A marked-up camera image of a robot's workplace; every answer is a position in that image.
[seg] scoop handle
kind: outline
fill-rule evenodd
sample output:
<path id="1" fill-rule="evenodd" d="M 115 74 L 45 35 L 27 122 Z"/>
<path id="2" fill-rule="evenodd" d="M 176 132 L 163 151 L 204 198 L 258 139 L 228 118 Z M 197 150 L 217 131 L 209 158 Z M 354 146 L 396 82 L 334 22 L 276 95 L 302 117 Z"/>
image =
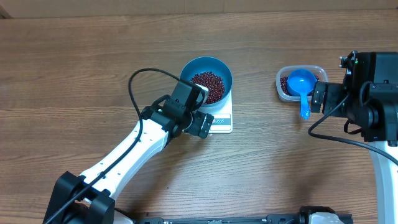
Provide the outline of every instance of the scoop handle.
<path id="1" fill-rule="evenodd" d="M 301 101 L 300 115 L 304 119 L 309 119 L 310 118 L 310 105 L 308 105 L 307 94 L 301 93 L 300 101 Z"/>

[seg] plastic container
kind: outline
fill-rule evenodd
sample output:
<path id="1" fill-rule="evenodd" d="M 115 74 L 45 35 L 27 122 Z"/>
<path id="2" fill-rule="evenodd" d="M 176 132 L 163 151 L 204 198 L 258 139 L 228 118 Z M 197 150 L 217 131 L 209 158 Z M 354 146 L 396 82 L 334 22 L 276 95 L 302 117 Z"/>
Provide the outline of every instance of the plastic container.
<path id="1" fill-rule="evenodd" d="M 278 74 L 276 75 L 276 89 L 278 91 L 278 95 L 280 100 L 284 102 L 300 102 L 300 97 L 299 96 L 289 96 L 286 95 L 282 87 L 280 85 L 280 78 L 281 77 L 288 77 L 294 70 L 297 69 L 307 69 L 308 71 L 312 72 L 314 75 L 317 75 L 319 77 L 319 81 L 321 82 L 329 82 L 328 76 L 324 69 L 322 69 L 319 66 L 316 65 L 293 65 L 293 66 L 287 66 L 279 70 Z"/>

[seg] wooden table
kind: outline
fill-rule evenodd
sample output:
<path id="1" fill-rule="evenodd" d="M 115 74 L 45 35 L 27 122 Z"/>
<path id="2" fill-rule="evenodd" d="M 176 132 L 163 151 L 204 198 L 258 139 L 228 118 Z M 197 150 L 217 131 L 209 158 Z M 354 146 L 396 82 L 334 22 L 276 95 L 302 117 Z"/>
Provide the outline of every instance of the wooden table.
<path id="1" fill-rule="evenodd" d="M 311 138 L 307 129 L 321 115 L 303 121 L 297 104 L 281 102 L 275 75 L 319 65 L 341 83 L 338 56 L 397 51 L 397 24 L 396 10 L 1 20 L 0 223 L 41 223 L 57 178 L 78 175 L 126 137 L 137 122 L 131 72 L 178 75 L 203 55 L 233 73 L 233 133 L 173 140 L 128 183 L 117 207 L 134 217 L 193 218 L 324 205 L 376 223 L 368 152 Z M 174 86 L 148 72 L 133 92 L 142 109 Z M 347 137 L 344 122 L 329 119 L 317 132 Z"/>

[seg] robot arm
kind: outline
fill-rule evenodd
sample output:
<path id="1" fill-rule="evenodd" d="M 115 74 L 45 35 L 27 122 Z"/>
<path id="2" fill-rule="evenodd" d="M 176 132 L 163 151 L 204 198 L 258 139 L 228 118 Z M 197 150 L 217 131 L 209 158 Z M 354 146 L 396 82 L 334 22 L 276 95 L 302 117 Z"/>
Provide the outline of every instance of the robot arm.
<path id="1" fill-rule="evenodd" d="M 104 159 L 78 177 L 66 172 L 57 180 L 44 217 L 45 222 L 132 223 L 128 217 L 114 210 L 115 200 L 142 165 L 173 138 L 180 136 L 182 131 L 203 139 L 207 137 L 214 117 L 197 111 L 207 96 L 207 88 L 179 80 L 171 96 L 165 95 L 142 110 L 142 127 L 138 123 L 129 136 Z M 132 147 L 140 129 L 141 137 Z M 121 160 L 110 168 L 119 158 Z M 90 183 L 108 167 L 110 170 L 105 176 L 89 188 Z M 76 203 L 73 198 L 86 200 L 91 205 L 87 207 Z"/>
<path id="2" fill-rule="evenodd" d="M 143 123 L 143 135 L 141 136 L 141 141 L 134 146 L 132 151 L 126 155 L 123 160 L 121 160 L 106 174 L 105 179 L 97 181 L 93 186 L 94 189 L 100 192 L 108 190 L 110 192 L 109 197 L 114 200 L 118 198 L 123 188 L 142 167 L 142 165 L 166 146 L 169 132 L 162 130 L 162 126 L 151 119 L 144 120 Z M 84 183 L 89 184 L 101 171 L 104 170 L 104 167 L 109 166 L 121 154 L 123 154 L 134 142 L 138 135 L 138 131 L 139 123 L 132 130 L 129 136 L 113 149 L 111 153 L 90 169 L 82 172 L 80 175 L 86 177 L 84 179 Z"/>
<path id="3" fill-rule="evenodd" d="M 348 118 L 345 132 L 361 133 L 370 146 L 386 152 L 390 159 L 371 151 L 377 187 L 379 224 L 398 224 L 398 53 L 351 52 L 340 57 L 346 68 L 342 84 L 318 82 L 311 112 L 328 114 L 346 96 L 343 106 L 330 116 Z M 360 129 L 348 132 L 348 125 Z"/>
<path id="4" fill-rule="evenodd" d="M 387 141 L 370 142 L 374 146 L 398 159 L 396 147 Z M 398 223 L 398 167 L 389 159 L 370 152 L 376 175 L 377 210 L 379 223 Z"/>

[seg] blue measuring scoop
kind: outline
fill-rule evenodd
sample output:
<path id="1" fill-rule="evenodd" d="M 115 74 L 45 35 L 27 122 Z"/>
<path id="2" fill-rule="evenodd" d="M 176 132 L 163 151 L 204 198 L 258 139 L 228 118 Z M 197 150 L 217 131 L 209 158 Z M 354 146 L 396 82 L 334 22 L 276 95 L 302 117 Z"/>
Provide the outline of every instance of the blue measuring scoop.
<path id="1" fill-rule="evenodd" d="M 317 81 L 315 75 L 306 69 L 294 70 L 287 78 L 287 91 L 293 96 L 300 97 L 300 115 L 304 119 L 310 117 L 307 95 L 312 92 Z"/>

